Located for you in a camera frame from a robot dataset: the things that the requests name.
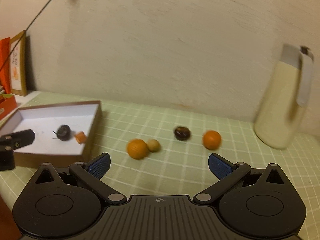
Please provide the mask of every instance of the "thermos handle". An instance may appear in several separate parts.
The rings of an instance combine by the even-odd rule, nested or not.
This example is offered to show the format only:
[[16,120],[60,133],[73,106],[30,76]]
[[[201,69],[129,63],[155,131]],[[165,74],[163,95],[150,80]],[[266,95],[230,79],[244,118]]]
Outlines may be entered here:
[[313,54],[307,47],[301,47],[301,78],[297,95],[297,103],[305,107],[310,98],[311,81],[313,72]]

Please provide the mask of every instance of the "framed calligraphy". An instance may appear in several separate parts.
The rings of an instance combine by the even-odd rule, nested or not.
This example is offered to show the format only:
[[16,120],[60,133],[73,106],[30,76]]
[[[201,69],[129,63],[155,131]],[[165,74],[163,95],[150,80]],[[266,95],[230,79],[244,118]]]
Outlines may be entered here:
[[11,93],[19,96],[27,95],[26,73],[24,64],[25,43],[25,31],[20,32],[10,40],[10,51],[12,51],[12,49],[14,48],[14,51],[10,56],[10,87]]

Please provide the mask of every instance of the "dark round fruit with stem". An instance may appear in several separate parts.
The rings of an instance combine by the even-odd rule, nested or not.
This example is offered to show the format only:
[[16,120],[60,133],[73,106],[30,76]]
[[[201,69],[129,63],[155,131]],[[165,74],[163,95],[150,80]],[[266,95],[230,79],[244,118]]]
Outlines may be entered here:
[[71,129],[68,125],[64,124],[60,126],[57,132],[54,132],[57,135],[57,138],[61,141],[68,141],[71,135]]
[[190,138],[191,132],[187,127],[179,126],[174,130],[174,136],[179,141],[186,141]]

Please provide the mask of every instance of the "orange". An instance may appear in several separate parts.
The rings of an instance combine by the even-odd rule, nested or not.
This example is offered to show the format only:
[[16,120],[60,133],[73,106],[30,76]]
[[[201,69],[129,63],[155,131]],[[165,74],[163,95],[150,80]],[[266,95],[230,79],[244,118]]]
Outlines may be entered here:
[[127,153],[136,160],[143,159],[148,152],[147,144],[141,139],[133,139],[127,144]]
[[216,150],[221,144],[221,135],[216,131],[207,131],[203,135],[202,144],[208,150]]

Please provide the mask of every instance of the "blue gripper pad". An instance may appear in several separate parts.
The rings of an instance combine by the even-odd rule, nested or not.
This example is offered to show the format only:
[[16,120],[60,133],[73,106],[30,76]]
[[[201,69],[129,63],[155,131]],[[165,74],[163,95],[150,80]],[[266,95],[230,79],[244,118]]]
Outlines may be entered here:
[[227,163],[225,163],[224,161],[222,161],[221,159],[219,159],[217,156],[213,154],[209,156],[208,165],[209,165],[210,171],[214,175],[216,175],[218,179],[223,179],[233,171],[231,166],[229,166]]
[[111,159],[108,153],[102,153],[86,164],[86,170],[97,179],[101,179],[110,169]]

